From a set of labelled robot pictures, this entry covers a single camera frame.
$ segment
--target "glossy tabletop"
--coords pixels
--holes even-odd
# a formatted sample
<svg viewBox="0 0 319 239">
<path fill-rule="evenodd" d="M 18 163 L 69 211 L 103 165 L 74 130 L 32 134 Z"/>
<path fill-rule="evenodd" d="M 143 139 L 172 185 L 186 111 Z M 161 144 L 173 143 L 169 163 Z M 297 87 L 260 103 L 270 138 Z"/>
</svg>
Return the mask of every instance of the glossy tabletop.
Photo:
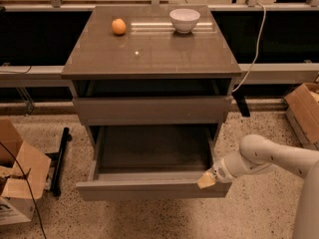
<svg viewBox="0 0 319 239">
<path fill-rule="evenodd" d="M 175 31 L 169 12 L 200 13 L 188 34 Z M 122 18 L 127 32 L 117 36 L 112 22 Z M 64 79 L 224 78 L 241 71 L 206 6 L 118 5 L 93 11 L 64 68 Z"/>
</svg>

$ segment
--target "concrete floor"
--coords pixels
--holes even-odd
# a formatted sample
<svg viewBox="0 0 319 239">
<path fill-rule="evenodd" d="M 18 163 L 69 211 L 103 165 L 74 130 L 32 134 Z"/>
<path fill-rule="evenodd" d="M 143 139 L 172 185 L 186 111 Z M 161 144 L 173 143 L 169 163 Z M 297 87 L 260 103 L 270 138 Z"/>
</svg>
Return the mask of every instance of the concrete floor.
<svg viewBox="0 0 319 239">
<path fill-rule="evenodd" d="M 85 202 L 76 182 L 88 177 L 93 156 L 85 128 L 70 107 L 37 108 L 22 116 L 14 107 L 0 108 L 21 135 L 43 152 L 57 151 L 64 126 L 71 130 L 63 169 L 62 195 L 44 192 L 38 201 L 48 238 L 291 238 L 302 180 L 278 168 L 233 181 L 225 198 Z M 300 146 L 284 112 L 230 113 L 215 148 L 222 156 L 237 149 L 246 134 Z M 42 238 L 39 220 L 0 226 L 0 238 Z"/>
</svg>

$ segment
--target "closed drawer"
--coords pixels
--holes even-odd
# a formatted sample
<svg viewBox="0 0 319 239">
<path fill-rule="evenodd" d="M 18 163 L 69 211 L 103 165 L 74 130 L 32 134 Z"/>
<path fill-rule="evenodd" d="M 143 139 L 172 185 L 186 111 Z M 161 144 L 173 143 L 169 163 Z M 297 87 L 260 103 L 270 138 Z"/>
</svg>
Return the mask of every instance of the closed drawer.
<svg viewBox="0 0 319 239">
<path fill-rule="evenodd" d="M 231 97 L 79 98 L 82 124 L 215 123 L 226 120 Z"/>
<path fill-rule="evenodd" d="M 207 125 L 101 126 L 85 200 L 223 197 L 230 184 L 200 190 L 212 166 Z"/>
</svg>

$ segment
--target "box flap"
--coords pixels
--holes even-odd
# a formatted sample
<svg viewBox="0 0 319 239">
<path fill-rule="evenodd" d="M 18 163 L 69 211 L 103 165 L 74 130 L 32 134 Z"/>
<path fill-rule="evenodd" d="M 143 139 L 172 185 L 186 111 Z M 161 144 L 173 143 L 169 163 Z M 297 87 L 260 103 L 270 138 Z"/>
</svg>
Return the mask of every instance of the box flap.
<svg viewBox="0 0 319 239">
<path fill-rule="evenodd" d="M 319 140 L 319 106 L 305 84 L 285 97 L 310 143 Z"/>
<path fill-rule="evenodd" d="M 39 149 L 23 141 L 17 160 L 27 172 L 30 168 L 28 181 L 35 199 L 42 196 L 46 178 L 48 175 L 51 159 Z M 13 173 L 21 173 L 17 163 L 13 165 Z M 2 197 L 26 198 L 30 199 L 31 194 L 27 182 L 24 179 L 9 178 L 2 191 Z"/>
<path fill-rule="evenodd" d="M 12 125 L 10 119 L 0 119 L 0 141 L 16 157 L 22 144 L 22 137 Z M 14 160 L 8 151 L 0 145 L 0 164 L 13 164 Z"/>
</svg>

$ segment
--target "white cable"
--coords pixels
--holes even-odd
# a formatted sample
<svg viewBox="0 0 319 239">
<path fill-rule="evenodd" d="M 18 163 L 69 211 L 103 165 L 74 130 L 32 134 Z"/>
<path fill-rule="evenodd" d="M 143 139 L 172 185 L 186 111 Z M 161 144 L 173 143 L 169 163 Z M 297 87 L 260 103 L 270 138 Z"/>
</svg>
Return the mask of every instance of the white cable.
<svg viewBox="0 0 319 239">
<path fill-rule="evenodd" d="M 234 90 L 232 91 L 233 93 L 236 92 L 236 91 L 241 87 L 241 85 L 246 81 L 246 79 L 247 79 L 249 73 L 250 73 L 251 70 L 252 70 L 252 67 L 255 65 L 255 62 L 256 62 L 256 60 L 257 60 L 257 58 L 258 58 L 258 56 L 259 56 L 260 37 L 261 37 L 261 34 L 262 34 L 263 26 L 264 26 L 265 21 L 266 21 L 266 7 L 265 7 L 263 4 L 261 4 L 261 3 L 258 3 L 258 4 L 259 4 L 259 5 L 262 7 L 262 9 L 263 9 L 263 18 L 262 18 L 262 22 L 261 22 L 261 26 L 260 26 L 260 30 L 259 30 L 259 34 L 258 34 L 258 39 L 257 39 L 257 44 L 256 44 L 256 56 L 255 56 L 254 60 L 252 61 L 252 63 L 251 63 L 251 65 L 250 65 L 250 67 L 249 67 L 249 69 L 248 69 L 248 71 L 247 71 L 245 77 L 241 80 L 241 82 L 240 82 L 239 85 L 236 87 L 236 89 L 234 89 Z"/>
</svg>

